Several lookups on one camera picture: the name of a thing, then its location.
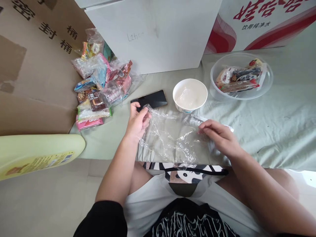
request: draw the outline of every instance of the yellow-green object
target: yellow-green object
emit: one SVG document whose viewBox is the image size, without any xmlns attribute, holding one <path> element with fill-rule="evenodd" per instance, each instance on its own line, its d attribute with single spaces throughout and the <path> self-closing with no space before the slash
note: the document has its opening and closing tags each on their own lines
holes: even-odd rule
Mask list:
<svg viewBox="0 0 316 237">
<path fill-rule="evenodd" d="M 67 164 L 85 146 L 77 134 L 0 137 L 0 180 Z"/>
</svg>

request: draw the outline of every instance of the floor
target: floor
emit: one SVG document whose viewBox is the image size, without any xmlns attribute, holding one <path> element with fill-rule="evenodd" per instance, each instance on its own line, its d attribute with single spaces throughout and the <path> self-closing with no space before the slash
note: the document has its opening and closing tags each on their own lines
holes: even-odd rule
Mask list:
<svg viewBox="0 0 316 237">
<path fill-rule="evenodd" d="M 73 236 L 94 203 L 110 161 L 73 162 L 0 182 L 1 236 Z M 316 217 L 316 172 L 288 171 Z"/>
</svg>

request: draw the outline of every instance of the black smartphone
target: black smartphone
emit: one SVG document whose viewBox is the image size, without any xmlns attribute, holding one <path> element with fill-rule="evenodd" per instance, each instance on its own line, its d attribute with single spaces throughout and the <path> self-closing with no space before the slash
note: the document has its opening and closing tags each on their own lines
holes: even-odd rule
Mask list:
<svg viewBox="0 0 316 237">
<path fill-rule="evenodd" d="M 139 102 L 141 105 L 140 108 L 137 108 L 138 112 L 140 112 L 143 106 L 146 104 L 149 104 L 153 109 L 168 104 L 164 90 L 153 92 L 151 94 L 131 100 L 131 103 L 133 102 Z"/>
</svg>

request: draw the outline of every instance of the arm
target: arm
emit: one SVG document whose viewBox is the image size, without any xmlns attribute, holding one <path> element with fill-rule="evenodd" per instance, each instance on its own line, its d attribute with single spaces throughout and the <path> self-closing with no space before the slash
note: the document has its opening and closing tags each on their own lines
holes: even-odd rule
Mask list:
<svg viewBox="0 0 316 237">
<path fill-rule="evenodd" d="M 151 118 L 151 115 L 147 113 L 147 108 L 138 113 L 136 107 L 140 107 L 138 102 L 131 104 L 131 114 L 126 133 L 104 175 L 95 202 L 102 200 L 116 201 L 121 206 L 125 203 L 131 187 L 137 145 Z"/>
<path fill-rule="evenodd" d="M 313 216 L 240 147 L 228 127 L 208 120 L 199 128 L 229 158 L 252 210 L 270 231 L 316 236 Z"/>
</svg>

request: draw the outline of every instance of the clear plastic container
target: clear plastic container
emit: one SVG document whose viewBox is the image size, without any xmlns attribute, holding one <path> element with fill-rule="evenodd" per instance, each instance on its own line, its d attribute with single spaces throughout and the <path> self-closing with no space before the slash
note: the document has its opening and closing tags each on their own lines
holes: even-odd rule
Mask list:
<svg viewBox="0 0 316 237">
<path fill-rule="evenodd" d="M 267 64 L 267 73 L 263 84 L 260 85 L 260 89 L 254 88 L 248 91 L 224 93 L 215 85 L 218 75 L 225 66 L 246 67 L 255 58 L 258 58 L 263 63 L 266 63 L 266 61 L 264 61 L 261 57 L 249 53 L 232 53 L 219 59 L 211 69 L 211 95 L 219 101 L 232 101 L 254 99 L 265 94 L 271 88 L 273 83 L 273 73 L 269 64 Z"/>
</svg>

